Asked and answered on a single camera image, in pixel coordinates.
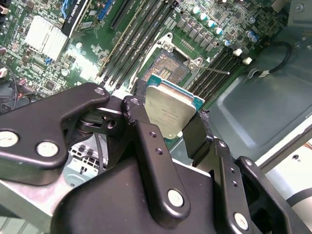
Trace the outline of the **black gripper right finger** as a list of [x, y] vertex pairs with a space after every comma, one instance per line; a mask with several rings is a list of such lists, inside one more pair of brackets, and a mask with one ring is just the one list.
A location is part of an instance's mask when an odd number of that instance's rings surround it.
[[309, 234], [307, 225], [248, 157], [231, 156], [214, 137], [208, 111], [196, 112], [183, 129], [188, 158], [213, 180], [218, 234]]

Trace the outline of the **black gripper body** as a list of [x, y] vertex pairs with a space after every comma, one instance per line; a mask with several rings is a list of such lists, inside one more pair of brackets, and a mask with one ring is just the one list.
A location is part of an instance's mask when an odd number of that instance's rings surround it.
[[191, 212], [173, 229], [151, 216], [137, 161], [128, 159], [68, 193], [54, 211], [53, 234], [223, 234], [215, 223], [213, 180], [175, 161]]

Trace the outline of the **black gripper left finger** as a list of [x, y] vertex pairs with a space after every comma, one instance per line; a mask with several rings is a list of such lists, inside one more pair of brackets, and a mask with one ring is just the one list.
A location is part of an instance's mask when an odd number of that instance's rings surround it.
[[160, 226], [173, 229], [188, 218], [188, 196], [142, 100], [134, 95], [112, 102], [94, 83], [2, 115], [0, 176], [30, 185], [51, 184], [60, 177], [70, 145], [91, 133], [108, 137], [106, 171], [131, 158], [137, 161], [149, 212]]

